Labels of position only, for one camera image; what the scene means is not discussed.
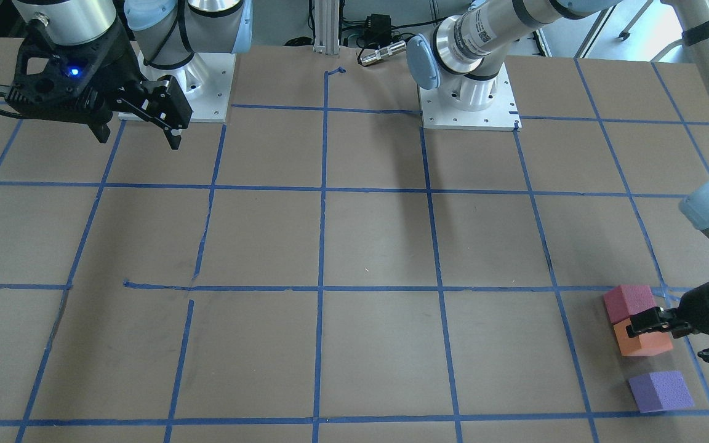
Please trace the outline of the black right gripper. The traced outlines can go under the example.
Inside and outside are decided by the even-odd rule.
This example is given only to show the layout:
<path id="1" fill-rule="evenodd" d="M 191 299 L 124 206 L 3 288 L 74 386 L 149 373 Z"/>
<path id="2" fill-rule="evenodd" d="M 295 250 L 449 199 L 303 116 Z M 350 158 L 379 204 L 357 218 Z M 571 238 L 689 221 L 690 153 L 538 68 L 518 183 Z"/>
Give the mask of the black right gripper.
<path id="1" fill-rule="evenodd" d="M 163 131 L 177 150 L 193 110 L 172 75 L 144 81 L 120 19 L 98 39 L 75 46 L 50 41 L 47 25 L 29 20 L 6 103 L 25 119 L 85 124 L 100 143 L 113 112 L 132 113 Z"/>

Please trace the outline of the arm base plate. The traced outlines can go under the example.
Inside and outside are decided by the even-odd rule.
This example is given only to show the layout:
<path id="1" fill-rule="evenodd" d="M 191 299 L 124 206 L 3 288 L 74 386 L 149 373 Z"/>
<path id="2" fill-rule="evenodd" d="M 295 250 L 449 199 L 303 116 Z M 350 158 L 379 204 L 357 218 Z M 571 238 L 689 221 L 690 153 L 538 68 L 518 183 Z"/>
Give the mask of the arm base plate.
<path id="1" fill-rule="evenodd" d="M 439 87 L 417 88 L 425 129 L 515 131 L 523 128 L 507 66 L 486 81 L 443 73 Z"/>
<path id="2" fill-rule="evenodd" d="M 141 73 L 147 79 L 155 81 L 170 74 L 179 81 L 193 110 L 191 122 L 225 123 L 236 54 L 196 53 L 187 65 L 169 71 L 145 66 L 141 51 L 137 52 L 137 57 Z"/>

